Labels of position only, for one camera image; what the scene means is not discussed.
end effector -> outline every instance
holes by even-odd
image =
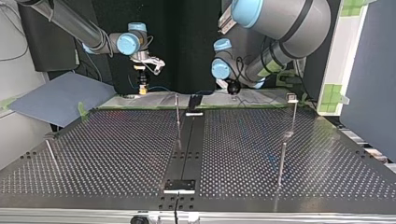
[[[215,59],[212,63],[212,75],[216,79],[226,80],[228,82],[228,93],[231,95],[238,94],[241,90],[241,84],[244,83],[254,89],[259,89],[265,82],[265,77],[258,80],[251,80],[246,76],[247,67],[241,57],[233,54],[233,46],[229,39],[222,38],[214,44],[216,52]]]
[[[150,72],[158,76],[165,67],[165,62],[149,55],[149,45],[153,39],[153,36],[148,36],[145,23],[131,22],[128,24],[128,33],[105,36],[104,43],[106,42],[106,44],[103,46],[95,49],[83,46],[91,54],[121,53],[130,56],[134,63],[145,65]],[[155,65],[155,68],[151,69],[149,64]]]

gray robot arm segment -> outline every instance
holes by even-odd
[[[330,7],[326,0],[233,0],[233,19],[275,40],[248,65],[242,83],[257,88],[270,68],[281,69],[312,54],[329,33]]]

vertical metal rod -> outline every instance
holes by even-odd
[[[180,113],[178,108],[178,95],[175,94],[175,106],[176,106],[176,113],[177,113],[177,127],[180,129]]]
[[[296,115],[297,115],[297,105],[298,105],[298,102],[294,104],[293,123],[291,124],[291,132],[292,133],[294,133],[294,125],[295,125]]]
[[[288,146],[287,143],[283,143],[282,151],[280,155],[280,164],[279,164],[279,177],[277,180],[277,184],[279,187],[282,186],[282,175],[283,175],[283,166],[285,165],[285,156],[286,156],[286,147]]]
[[[296,121],[296,114],[297,114],[297,104],[298,104],[298,103],[295,103],[295,104],[294,104],[293,124],[294,124],[294,121]]]
[[[51,144],[50,144],[50,140],[49,140],[49,139],[46,139],[46,144],[47,144],[47,147],[48,147],[48,149],[49,149],[49,154],[50,154],[51,158],[52,158],[53,160],[56,160],[55,155],[53,154],[52,146],[51,146]]]

silver clamp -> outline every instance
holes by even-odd
[[[131,60],[134,63],[142,63],[155,76],[158,76],[161,73],[161,71],[163,70],[163,68],[165,67],[165,62],[157,57],[150,57],[148,50],[137,52],[136,54],[131,56]],[[148,66],[148,64],[154,64],[155,65],[154,70],[152,70]]]

wire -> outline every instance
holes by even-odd
[[[158,89],[165,90],[165,91],[170,91],[169,89],[167,89],[166,87],[163,87],[163,86],[155,86],[155,87],[148,88],[149,91],[158,90]]]
[[[148,36],[147,47],[152,43],[152,41],[154,41],[154,35],[149,35],[149,36]]]
[[[92,63],[93,67],[95,68],[98,76],[99,76],[99,81],[103,82],[103,77],[102,77],[102,73],[100,73],[99,68],[96,66],[96,64],[93,62],[92,58],[90,57],[90,55],[87,53],[87,51],[85,51],[85,54],[87,55],[88,59],[90,60],[90,62]]]
[[[140,61],[140,60],[134,58],[133,56],[131,56],[131,58],[132,58],[132,60],[133,60],[134,62],[142,63],[143,65],[145,65],[145,67],[147,67],[147,69],[148,69],[152,74],[155,74],[154,70],[152,70],[146,63],[143,63],[142,61]]]
[[[174,211],[174,215],[175,215],[175,224],[178,224],[178,217],[177,217],[177,206],[178,206],[178,197],[180,194],[177,195],[177,199],[176,199],[176,204],[175,204],[175,211]]]
[[[12,24],[12,26],[14,26],[14,28],[18,31],[18,33],[20,33],[23,37],[25,37],[25,34],[23,33],[23,31],[20,30],[20,28],[18,28],[18,26],[14,23],[14,21],[8,16],[8,14],[1,7],[9,8],[11,10],[11,12],[14,13],[15,16],[21,21],[21,17],[18,14],[18,12],[13,7],[9,6],[8,4],[3,3],[3,2],[0,2],[0,3],[2,3],[0,5],[0,9],[3,12],[3,14],[6,16],[7,20]],[[29,45],[27,44],[27,41],[26,41],[26,48],[24,49],[22,54],[20,54],[18,56],[15,56],[15,57],[7,58],[7,59],[0,59],[0,63],[9,62],[9,61],[13,61],[13,60],[19,59],[19,58],[25,56],[28,51],[29,51]]]
[[[128,81],[129,81],[129,84],[131,85],[132,89],[134,89],[134,90],[138,90],[139,89],[139,88],[135,87],[134,84],[132,84],[131,75],[128,75]]]
[[[308,92],[308,90],[307,90],[307,88],[306,88],[306,86],[305,86],[305,84],[304,84],[303,76],[301,76],[301,73],[300,73],[300,65],[298,64],[297,60],[295,60],[295,63],[294,63],[294,64],[295,64],[295,66],[296,66],[297,76],[300,78],[301,83],[303,84],[303,88],[304,88],[305,93],[308,95],[308,98],[309,98],[309,99],[314,99],[314,98],[311,97],[311,95],[309,94],[309,92]],[[315,105],[314,102],[312,102],[312,105],[314,106],[314,108],[315,108],[316,110],[318,110],[318,106]]]

